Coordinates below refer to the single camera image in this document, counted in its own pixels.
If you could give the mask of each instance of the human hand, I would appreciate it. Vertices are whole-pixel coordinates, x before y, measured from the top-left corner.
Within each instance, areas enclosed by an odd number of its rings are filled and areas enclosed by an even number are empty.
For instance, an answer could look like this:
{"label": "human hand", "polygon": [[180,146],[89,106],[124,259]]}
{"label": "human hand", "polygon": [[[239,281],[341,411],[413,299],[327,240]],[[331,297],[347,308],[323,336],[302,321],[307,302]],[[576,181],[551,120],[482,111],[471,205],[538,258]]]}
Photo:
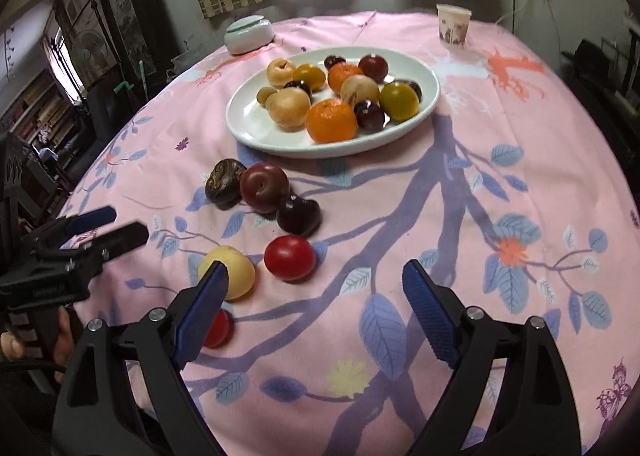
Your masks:
{"label": "human hand", "polygon": [[[58,340],[53,348],[53,361],[60,366],[66,366],[74,351],[74,337],[71,333],[71,323],[68,312],[60,307],[58,311]],[[8,332],[0,338],[2,353],[9,360],[18,360],[24,357],[25,349],[22,342]],[[61,383],[64,375],[56,372],[57,383]]]}

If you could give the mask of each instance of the pink tablecloth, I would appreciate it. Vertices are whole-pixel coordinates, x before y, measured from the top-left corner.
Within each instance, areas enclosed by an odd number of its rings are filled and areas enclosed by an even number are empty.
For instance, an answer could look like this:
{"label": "pink tablecloth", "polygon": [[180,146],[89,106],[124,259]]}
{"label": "pink tablecloth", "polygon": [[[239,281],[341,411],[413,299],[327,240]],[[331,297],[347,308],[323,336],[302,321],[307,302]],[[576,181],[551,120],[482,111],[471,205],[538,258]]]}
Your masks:
{"label": "pink tablecloth", "polygon": [[[196,282],[219,244],[252,256],[258,283],[232,303],[236,330],[183,376],[231,456],[401,455],[437,403],[450,371],[435,359],[402,294],[404,263],[494,318],[546,318],[590,446],[640,372],[638,217],[625,179],[587,113],[532,52],[498,27],[472,23],[465,52],[438,41],[425,14],[365,13],[276,24],[271,44],[241,58],[224,50],[181,75],[103,152],[65,213],[110,204],[117,224],[141,220],[148,245],[110,263],[78,305],[84,321],[139,320]],[[291,285],[261,262],[277,225],[238,206],[217,210],[204,180],[228,157],[265,157],[225,127],[226,102],[272,59],[357,44],[398,49],[436,70],[432,118],[383,149],[295,161],[293,187],[324,222],[319,268]],[[468,443],[488,425],[498,366]],[[150,408],[140,368],[130,369]]]}

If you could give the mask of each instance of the red tomato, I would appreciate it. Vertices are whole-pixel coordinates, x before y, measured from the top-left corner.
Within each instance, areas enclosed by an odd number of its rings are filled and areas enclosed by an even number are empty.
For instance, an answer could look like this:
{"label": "red tomato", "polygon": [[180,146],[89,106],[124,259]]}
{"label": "red tomato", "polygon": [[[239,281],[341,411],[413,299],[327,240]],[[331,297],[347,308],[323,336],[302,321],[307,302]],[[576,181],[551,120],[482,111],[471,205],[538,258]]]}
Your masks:
{"label": "red tomato", "polygon": [[306,239],[282,236],[267,245],[264,266],[282,280],[301,279],[316,267],[316,253]]}
{"label": "red tomato", "polygon": [[213,324],[207,333],[207,337],[204,339],[204,347],[217,348],[220,344],[226,341],[231,332],[231,321],[226,311],[220,309],[216,318],[213,319]]}

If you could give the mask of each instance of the blue gripper pad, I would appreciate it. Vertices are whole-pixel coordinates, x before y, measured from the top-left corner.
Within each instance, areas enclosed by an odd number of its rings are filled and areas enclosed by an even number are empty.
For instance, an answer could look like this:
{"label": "blue gripper pad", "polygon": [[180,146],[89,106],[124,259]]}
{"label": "blue gripper pad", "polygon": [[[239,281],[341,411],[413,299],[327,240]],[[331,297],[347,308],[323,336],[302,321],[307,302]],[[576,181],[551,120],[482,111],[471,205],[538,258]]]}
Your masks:
{"label": "blue gripper pad", "polygon": [[212,264],[197,287],[190,289],[196,291],[195,296],[182,320],[175,326],[174,362],[181,370],[200,353],[228,289],[229,276],[226,266],[221,262]]}
{"label": "blue gripper pad", "polygon": [[113,223],[116,220],[116,211],[113,207],[102,207],[95,211],[79,214],[70,219],[66,224],[66,232],[71,236],[83,234],[89,230]]}
{"label": "blue gripper pad", "polygon": [[402,269],[402,289],[427,336],[436,357],[455,369],[460,360],[456,343],[456,326],[440,303],[434,289],[424,279],[417,261]]}

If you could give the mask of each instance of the screw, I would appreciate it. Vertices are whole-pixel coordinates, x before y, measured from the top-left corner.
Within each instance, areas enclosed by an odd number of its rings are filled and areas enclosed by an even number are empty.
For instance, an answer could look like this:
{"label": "screw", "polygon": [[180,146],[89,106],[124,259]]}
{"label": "screw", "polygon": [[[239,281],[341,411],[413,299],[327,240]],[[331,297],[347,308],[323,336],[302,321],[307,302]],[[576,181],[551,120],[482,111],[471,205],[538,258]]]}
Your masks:
{"label": "screw", "polygon": [[529,319],[529,324],[531,324],[536,330],[542,330],[546,326],[546,322],[542,317],[532,317]]}
{"label": "screw", "polygon": [[86,327],[91,331],[98,331],[102,328],[102,319],[91,319]]}
{"label": "screw", "polygon": [[159,322],[166,317],[166,310],[164,308],[153,308],[149,312],[149,318],[153,322]]}
{"label": "screw", "polygon": [[473,321],[479,321],[484,317],[484,310],[478,306],[470,306],[466,309],[466,315]]}

